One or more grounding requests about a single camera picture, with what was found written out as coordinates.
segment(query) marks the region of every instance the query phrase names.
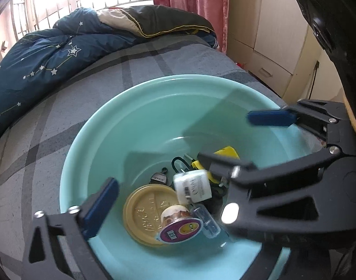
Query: white star print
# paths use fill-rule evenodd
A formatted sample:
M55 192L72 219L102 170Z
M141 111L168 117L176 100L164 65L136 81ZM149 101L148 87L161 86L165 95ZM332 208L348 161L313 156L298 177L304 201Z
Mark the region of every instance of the white star print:
M77 45L76 46L74 46L72 49L67 49L67 51L69 52L68 53L68 55L67 55L67 57L69 57L69 56L77 56L77 53L79 52L79 51L81 51L82 49L80 49L80 48L77 48Z

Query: black cable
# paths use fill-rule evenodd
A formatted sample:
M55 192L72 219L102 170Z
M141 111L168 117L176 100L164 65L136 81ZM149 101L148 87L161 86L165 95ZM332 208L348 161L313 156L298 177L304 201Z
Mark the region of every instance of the black cable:
M313 84L311 85L311 89L310 89L309 100L311 99L311 94L313 93L313 88L314 88L314 83L315 83L315 78L317 76L318 68L319 68L319 61L317 61L315 63L315 67L314 67L315 74L314 74L314 78L313 78Z
M176 172L176 173L179 173L179 171L177 170L177 168L175 167L175 161L181 161L184 163L184 165L189 169L191 170L191 166L186 162L185 159L181 158L181 157L175 157L173 160L172 160L172 168L173 170Z
M219 187L217 184L210 184L210 189L213 198L223 198L227 194L227 188L224 186Z

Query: yellow plastic object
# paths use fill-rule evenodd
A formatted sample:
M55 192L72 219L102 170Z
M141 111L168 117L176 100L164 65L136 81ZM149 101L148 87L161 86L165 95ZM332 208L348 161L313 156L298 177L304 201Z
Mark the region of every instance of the yellow plastic object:
M222 148L222 149L216 151L215 154L219 154L221 156L227 156L227 157L231 157L231 158L236 158L236 159L240 158L238 153L236 152L236 150L231 146L226 146L225 148ZM197 168L197 169L204 169L198 160L192 162L192 167ZM208 178L211 182L213 182L215 184L220 183L220 181L213 178L211 173L208 174Z
M155 239L162 229L162 212L178 203L175 191L165 185L149 184L133 191L123 206L123 225L130 236L147 246L161 246Z

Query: black device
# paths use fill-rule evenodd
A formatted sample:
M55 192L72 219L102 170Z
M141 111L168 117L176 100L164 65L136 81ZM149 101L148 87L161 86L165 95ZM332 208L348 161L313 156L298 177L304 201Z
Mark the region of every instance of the black device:
M251 162L198 154L203 167L230 181L227 203L236 203L239 213L226 227L235 235L285 247L346 247L356 240L356 133L345 106L301 100L282 111L325 146L261 170ZM272 154L272 148L265 150Z
M52 280L74 279L58 238L65 236L85 279L111 280L87 241L98 233L118 193L118 182L108 178L96 194L66 213L46 215L37 211L25 246L22 279L38 280L43 275Z
M297 0L314 35L334 63L356 118L356 0Z

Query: drawer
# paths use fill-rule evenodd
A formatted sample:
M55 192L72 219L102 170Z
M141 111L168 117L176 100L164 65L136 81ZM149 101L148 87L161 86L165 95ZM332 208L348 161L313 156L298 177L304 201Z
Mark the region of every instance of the drawer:
M284 95L292 77L284 68L255 51L245 69L260 78L281 97Z
M227 40L227 56L234 62L248 64L252 59L253 48L235 40L231 34Z

